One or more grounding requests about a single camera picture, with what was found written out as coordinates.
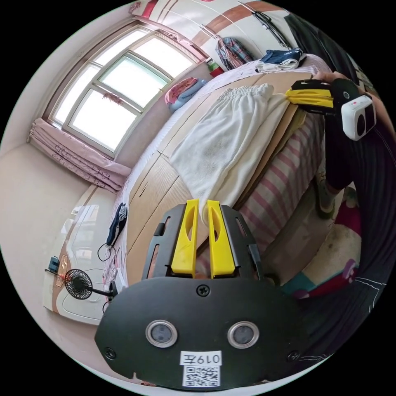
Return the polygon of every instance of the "screw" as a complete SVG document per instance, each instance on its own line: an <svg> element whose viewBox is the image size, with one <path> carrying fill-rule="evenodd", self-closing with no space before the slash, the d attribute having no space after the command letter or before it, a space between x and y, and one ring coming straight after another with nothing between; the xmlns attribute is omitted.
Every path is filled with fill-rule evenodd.
<svg viewBox="0 0 396 396"><path fill-rule="evenodd" d="M200 285L197 287L197 294L201 297L206 297L210 292L210 288L207 285Z"/></svg>
<svg viewBox="0 0 396 396"><path fill-rule="evenodd" d="M298 351L292 351L288 355L288 362L294 362L300 357L300 353Z"/></svg>
<svg viewBox="0 0 396 396"><path fill-rule="evenodd" d="M104 355L110 360L114 360L116 358L116 354L111 348L106 348Z"/></svg>

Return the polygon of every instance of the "pink striped bedsheet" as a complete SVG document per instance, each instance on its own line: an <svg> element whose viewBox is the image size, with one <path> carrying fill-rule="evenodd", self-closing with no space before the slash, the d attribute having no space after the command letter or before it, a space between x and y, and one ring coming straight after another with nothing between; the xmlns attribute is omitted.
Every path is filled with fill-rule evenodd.
<svg viewBox="0 0 396 396"><path fill-rule="evenodd" d="M307 191L324 155L323 118L307 114L304 125L273 159L240 213L257 241L260 254L275 240ZM206 248L196 261L197 272L210 276Z"/></svg>
<svg viewBox="0 0 396 396"><path fill-rule="evenodd" d="M162 139L194 101L234 81L257 75L255 71L257 62L249 62L217 76L201 88L189 102L170 116L155 139L143 152L123 188L118 192L111 220L119 204L128 202L133 185ZM321 58L308 54L303 67L293 71L314 75L319 71L330 72L331 70ZM318 146L322 137L321 118L307 114L305 124L291 136L284 149L274 158L271 167L241 209L240 212L255 236L261 253L286 224L318 169L323 156L323 149ZM127 280L125 265L127 227L124 230L115 243L110 258L105 263L104 282L113 278L116 269L121 271L124 279ZM209 254L206 250L197 258L197 270L208 274L209 269Z"/></svg>

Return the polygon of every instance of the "window pane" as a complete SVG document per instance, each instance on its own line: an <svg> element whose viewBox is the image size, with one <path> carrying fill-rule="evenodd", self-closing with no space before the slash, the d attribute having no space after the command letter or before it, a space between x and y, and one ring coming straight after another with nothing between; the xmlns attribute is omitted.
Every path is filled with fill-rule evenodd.
<svg viewBox="0 0 396 396"><path fill-rule="evenodd" d="M144 37L147 32L143 30L134 30L133 32L126 35L120 41L116 42L108 49L106 49L103 53L101 53L96 59L95 62L99 65L106 65L110 62L117 54L123 51L125 48L130 46L135 41L139 40L140 38Z"/></svg>
<svg viewBox="0 0 396 396"><path fill-rule="evenodd" d="M71 127L114 151L135 118L124 107L90 90Z"/></svg>
<svg viewBox="0 0 396 396"><path fill-rule="evenodd" d="M62 124L66 121L66 117L68 116L76 100L99 70L100 69L98 67L89 65L84 69L80 76L77 77L76 81L69 88L58 109L54 113L54 118L57 121L60 121Z"/></svg>
<svg viewBox="0 0 396 396"><path fill-rule="evenodd" d="M191 59L158 38L146 41L134 49L134 52L153 62L172 77L176 77L194 64Z"/></svg>
<svg viewBox="0 0 396 396"><path fill-rule="evenodd" d="M122 60L100 80L144 107L167 82L130 58Z"/></svg>

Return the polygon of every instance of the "label sticker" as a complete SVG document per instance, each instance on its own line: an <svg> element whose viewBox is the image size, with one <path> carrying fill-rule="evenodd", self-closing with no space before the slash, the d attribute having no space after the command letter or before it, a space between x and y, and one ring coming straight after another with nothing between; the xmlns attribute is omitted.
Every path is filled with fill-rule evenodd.
<svg viewBox="0 0 396 396"><path fill-rule="evenodd" d="M180 352L183 366L183 386L191 388L211 388L220 386L222 352Z"/></svg>
<svg viewBox="0 0 396 396"><path fill-rule="evenodd" d="M211 388L220 386L220 366L183 366L183 386Z"/></svg>
<svg viewBox="0 0 396 396"><path fill-rule="evenodd" d="M222 352L180 352L180 365L181 366L221 366L222 365Z"/></svg>

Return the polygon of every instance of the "qr code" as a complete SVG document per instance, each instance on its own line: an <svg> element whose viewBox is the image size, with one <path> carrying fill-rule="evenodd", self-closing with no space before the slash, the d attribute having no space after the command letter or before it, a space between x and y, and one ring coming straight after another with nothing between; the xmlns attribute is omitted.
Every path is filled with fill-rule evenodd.
<svg viewBox="0 0 396 396"><path fill-rule="evenodd" d="M220 386L220 366L184 366L183 386L194 388Z"/></svg>

